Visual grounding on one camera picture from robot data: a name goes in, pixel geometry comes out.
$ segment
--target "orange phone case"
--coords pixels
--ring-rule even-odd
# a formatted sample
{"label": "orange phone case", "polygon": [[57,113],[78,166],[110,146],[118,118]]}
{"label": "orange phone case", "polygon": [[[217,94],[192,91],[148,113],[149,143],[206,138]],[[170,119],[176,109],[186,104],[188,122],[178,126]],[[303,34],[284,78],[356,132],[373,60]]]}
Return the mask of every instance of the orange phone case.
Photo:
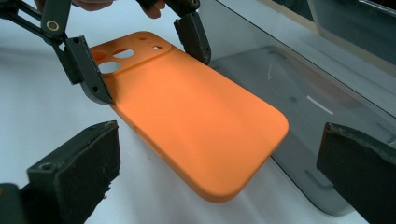
{"label": "orange phone case", "polygon": [[[114,57],[127,49],[134,55]],[[210,202],[236,196],[287,134],[278,110],[152,33],[91,52],[97,64],[120,64],[104,75],[111,107]]]}

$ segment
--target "white table surface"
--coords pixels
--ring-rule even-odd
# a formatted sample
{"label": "white table surface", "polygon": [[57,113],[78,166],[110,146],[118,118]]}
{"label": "white table surface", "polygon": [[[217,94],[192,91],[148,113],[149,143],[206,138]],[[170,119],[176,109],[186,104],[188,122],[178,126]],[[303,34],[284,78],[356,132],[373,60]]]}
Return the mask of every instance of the white table surface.
{"label": "white table surface", "polygon": [[[169,8],[147,18],[134,1],[97,12],[73,7],[67,34],[95,46],[137,31],[151,31],[181,48]],[[228,203],[196,195],[108,105],[72,86],[53,49],[16,24],[0,20],[0,183],[20,188],[26,169],[83,129],[116,119],[121,168],[87,223],[366,223],[353,212],[320,212],[269,160]]]}

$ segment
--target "finger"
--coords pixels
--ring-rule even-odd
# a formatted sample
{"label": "finger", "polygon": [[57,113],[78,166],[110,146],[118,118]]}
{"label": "finger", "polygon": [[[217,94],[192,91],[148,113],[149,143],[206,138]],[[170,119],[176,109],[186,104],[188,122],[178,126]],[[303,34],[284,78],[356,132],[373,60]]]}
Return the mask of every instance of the finger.
{"label": "finger", "polygon": [[96,11],[99,9],[102,9],[104,7],[111,6],[113,4],[113,1],[110,2],[103,2],[103,3],[86,3],[81,0],[73,0],[73,2],[78,6],[81,7],[87,11]]}
{"label": "finger", "polygon": [[37,6],[37,10],[42,12],[44,10],[44,5],[46,4],[46,0],[35,0],[35,5]]}
{"label": "finger", "polygon": [[156,8],[156,7],[152,7],[149,10],[146,10],[145,8],[143,8],[143,11],[146,13],[146,15],[148,15],[148,17],[152,18],[152,19],[158,19],[161,17],[161,11]]}
{"label": "finger", "polygon": [[165,8],[165,2],[163,0],[158,0],[154,6],[158,9],[164,9]]}

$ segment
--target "glass panel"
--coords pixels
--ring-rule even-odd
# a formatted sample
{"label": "glass panel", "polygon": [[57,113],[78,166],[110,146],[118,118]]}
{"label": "glass panel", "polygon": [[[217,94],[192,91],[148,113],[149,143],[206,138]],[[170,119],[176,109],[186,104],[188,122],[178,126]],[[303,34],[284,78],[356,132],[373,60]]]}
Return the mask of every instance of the glass panel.
{"label": "glass panel", "polygon": [[392,1],[308,0],[319,33],[396,76]]}
{"label": "glass panel", "polygon": [[352,211],[316,168],[324,125],[342,124],[396,148],[396,118],[222,4],[211,1],[201,14],[214,53],[210,66],[288,118],[275,161],[322,211]]}

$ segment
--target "human hand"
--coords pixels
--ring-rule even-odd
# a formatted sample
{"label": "human hand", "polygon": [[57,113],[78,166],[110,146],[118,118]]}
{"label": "human hand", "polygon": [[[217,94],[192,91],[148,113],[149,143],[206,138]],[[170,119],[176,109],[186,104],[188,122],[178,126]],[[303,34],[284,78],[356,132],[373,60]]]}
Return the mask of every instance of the human hand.
{"label": "human hand", "polygon": [[[87,11],[96,11],[104,7],[109,7],[113,4],[115,0],[73,0],[73,3]],[[35,5],[39,11],[43,11],[46,0],[35,0]],[[160,9],[165,8],[165,2],[163,0],[158,0],[155,5],[149,9],[143,11],[152,19],[157,19],[161,17]]]}

